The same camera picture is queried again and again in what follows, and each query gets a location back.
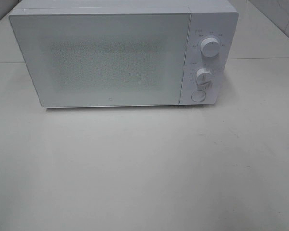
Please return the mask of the white round door button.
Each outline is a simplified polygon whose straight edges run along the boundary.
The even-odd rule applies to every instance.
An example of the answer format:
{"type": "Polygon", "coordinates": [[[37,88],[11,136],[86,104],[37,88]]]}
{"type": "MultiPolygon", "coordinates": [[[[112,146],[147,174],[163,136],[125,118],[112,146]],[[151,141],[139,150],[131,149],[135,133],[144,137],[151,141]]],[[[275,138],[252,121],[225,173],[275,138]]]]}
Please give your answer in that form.
{"type": "Polygon", "coordinates": [[[191,95],[191,100],[197,103],[204,101],[205,98],[206,98],[206,93],[202,90],[194,91],[191,95]]]}

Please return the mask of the white timer knob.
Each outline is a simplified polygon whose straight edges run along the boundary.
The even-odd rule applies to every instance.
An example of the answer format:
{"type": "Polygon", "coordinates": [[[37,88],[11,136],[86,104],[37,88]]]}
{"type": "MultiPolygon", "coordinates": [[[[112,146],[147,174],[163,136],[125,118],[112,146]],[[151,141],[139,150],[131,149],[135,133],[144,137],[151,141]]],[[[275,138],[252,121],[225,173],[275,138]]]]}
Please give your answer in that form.
{"type": "Polygon", "coordinates": [[[195,79],[198,85],[205,85],[212,81],[213,73],[207,68],[201,68],[196,71],[195,79]]]}

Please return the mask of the white microwave door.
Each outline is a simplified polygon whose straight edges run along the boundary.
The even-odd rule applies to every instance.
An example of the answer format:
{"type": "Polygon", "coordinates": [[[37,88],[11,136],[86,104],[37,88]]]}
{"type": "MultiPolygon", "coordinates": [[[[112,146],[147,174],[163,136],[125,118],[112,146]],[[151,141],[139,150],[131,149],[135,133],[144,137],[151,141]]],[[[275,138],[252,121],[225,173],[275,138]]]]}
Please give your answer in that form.
{"type": "Polygon", "coordinates": [[[23,15],[10,22],[45,108],[179,103],[189,14],[23,15]]]}

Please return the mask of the white upper control knob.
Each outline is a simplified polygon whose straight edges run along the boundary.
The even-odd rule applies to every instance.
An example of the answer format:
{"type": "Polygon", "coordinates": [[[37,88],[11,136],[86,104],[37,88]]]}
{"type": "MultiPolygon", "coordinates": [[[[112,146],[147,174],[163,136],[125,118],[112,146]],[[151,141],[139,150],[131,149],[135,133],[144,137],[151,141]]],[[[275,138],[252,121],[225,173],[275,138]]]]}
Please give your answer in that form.
{"type": "Polygon", "coordinates": [[[219,53],[220,46],[220,40],[216,36],[205,37],[200,42],[201,53],[207,58],[215,57],[219,53]]]}

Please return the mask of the white microwave oven body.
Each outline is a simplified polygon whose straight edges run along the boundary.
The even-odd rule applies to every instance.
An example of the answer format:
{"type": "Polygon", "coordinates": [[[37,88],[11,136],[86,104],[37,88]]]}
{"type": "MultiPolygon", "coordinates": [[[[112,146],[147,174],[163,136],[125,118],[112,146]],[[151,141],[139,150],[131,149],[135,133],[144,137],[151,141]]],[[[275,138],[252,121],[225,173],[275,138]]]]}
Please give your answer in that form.
{"type": "Polygon", "coordinates": [[[9,21],[11,16],[23,15],[132,14],[190,15],[177,105],[214,104],[239,18],[236,9],[226,0],[23,0],[11,11],[9,21]],[[216,36],[221,43],[219,53],[212,58],[203,56],[200,50],[200,42],[208,36],[216,36]],[[201,68],[213,73],[212,81],[205,85],[198,85],[195,79],[196,71],[201,68]],[[199,103],[191,100],[192,93],[197,90],[206,93],[205,100],[199,103]]]}

